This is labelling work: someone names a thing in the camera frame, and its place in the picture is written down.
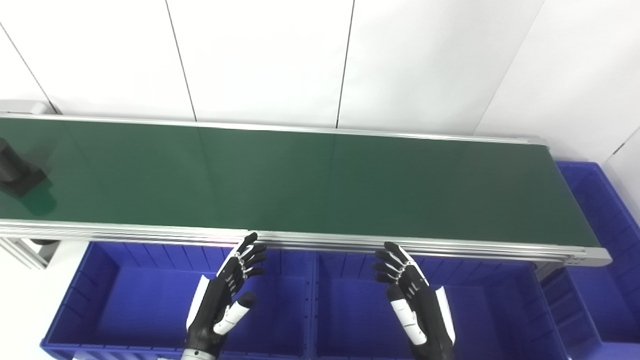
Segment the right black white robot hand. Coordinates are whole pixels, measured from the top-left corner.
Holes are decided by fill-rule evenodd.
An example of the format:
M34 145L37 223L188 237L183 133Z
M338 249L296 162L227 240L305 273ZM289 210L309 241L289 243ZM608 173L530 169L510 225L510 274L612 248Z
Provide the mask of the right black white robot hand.
M414 359L454 360L456 335L444 287L432 287L418 262L397 243L384 242L374 255L374 278L386 284L386 297Z

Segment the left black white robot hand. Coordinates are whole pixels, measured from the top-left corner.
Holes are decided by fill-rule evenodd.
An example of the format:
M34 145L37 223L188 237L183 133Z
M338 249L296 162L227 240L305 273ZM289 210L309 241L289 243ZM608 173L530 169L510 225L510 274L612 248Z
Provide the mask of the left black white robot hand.
M255 244L258 233L247 235L227 255L212 279L201 276L187 316L182 360L217 360L227 336L258 296L253 291L236 294L249 278L263 275L265 244Z

